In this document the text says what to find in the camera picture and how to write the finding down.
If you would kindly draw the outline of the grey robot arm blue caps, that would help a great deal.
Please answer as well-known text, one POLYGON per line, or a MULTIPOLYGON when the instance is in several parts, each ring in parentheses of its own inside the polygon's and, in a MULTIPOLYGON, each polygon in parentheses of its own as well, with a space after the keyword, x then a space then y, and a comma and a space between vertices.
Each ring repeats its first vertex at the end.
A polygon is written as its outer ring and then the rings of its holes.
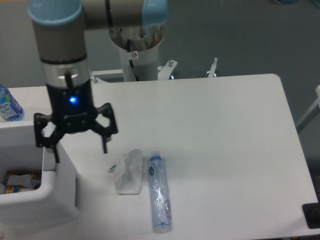
POLYGON ((108 29, 124 50, 124 63, 135 82, 156 80, 157 65, 138 63, 163 39, 166 0, 31 0, 39 58, 46 77, 50 115, 34 114, 36 145, 57 153, 65 134, 92 130, 104 145, 118 132, 110 103, 95 107, 84 32, 108 29))

